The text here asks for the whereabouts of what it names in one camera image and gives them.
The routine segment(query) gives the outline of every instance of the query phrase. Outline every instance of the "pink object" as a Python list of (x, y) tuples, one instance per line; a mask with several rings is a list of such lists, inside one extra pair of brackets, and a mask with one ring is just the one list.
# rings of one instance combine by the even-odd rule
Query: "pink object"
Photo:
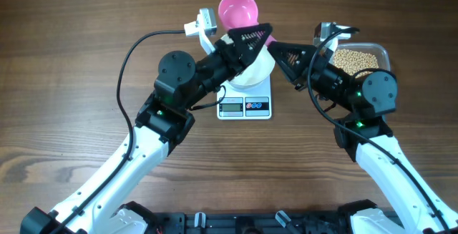
[[(221, 0), (218, 6), (218, 16), (224, 29), (255, 26), (258, 23), (258, 5), (255, 0)], [(267, 38), (265, 45), (274, 42), (272, 36)]]

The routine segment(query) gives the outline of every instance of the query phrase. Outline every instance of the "pink cup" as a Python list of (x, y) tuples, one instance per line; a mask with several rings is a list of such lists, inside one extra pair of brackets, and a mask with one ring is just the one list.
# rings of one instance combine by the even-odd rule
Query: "pink cup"
[[(224, 29), (255, 26), (258, 23), (258, 5), (255, 0), (221, 0), (218, 6), (218, 16)], [(272, 36), (267, 38), (265, 45), (274, 42)]]

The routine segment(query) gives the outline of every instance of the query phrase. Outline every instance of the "scale control panel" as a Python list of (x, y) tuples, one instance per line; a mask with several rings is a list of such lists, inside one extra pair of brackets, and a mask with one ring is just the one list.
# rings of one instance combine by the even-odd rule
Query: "scale control panel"
[(218, 105), (221, 120), (267, 120), (271, 118), (269, 97), (226, 97)]

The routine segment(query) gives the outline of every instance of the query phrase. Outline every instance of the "digital scale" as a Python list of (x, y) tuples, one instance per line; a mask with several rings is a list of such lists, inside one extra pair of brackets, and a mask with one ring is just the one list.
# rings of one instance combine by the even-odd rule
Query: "digital scale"
[[(226, 96), (217, 105), (216, 115), (220, 120), (268, 120), (272, 117), (271, 77), (254, 87), (238, 89), (227, 81)], [(224, 89), (216, 94), (219, 100)]]

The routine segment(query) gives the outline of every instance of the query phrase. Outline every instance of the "wood grain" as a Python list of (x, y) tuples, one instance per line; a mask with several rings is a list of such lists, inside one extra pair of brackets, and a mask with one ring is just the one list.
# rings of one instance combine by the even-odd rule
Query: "wood grain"
[[(337, 21), (362, 30), (352, 42), (387, 49), (399, 79), (389, 124), (411, 163), (456, 210), (458, 0), (256, 1), (260, 21), (283, 42), (310, 44), (317, 23)], [(0, 0), (0, 233), (17, 233), (35, 205), (49, 210), (65, 199), (125, 138), (115, 85), (132, 43), (180, 29), (218, 2)], [(122, 86), (131, 117), (151, 93), (161, 57), (178, 49), (205, 56), (197, 39), (183, 36), (151, 38), (132, 55)], [(183, 144), (128, 200), (186, 213), (334, 209), (361, 198), (388, 207), (306, 93), (278, 68), (271, 77), (271, 120), (222, 122), (213, 109), (195, 112)]]

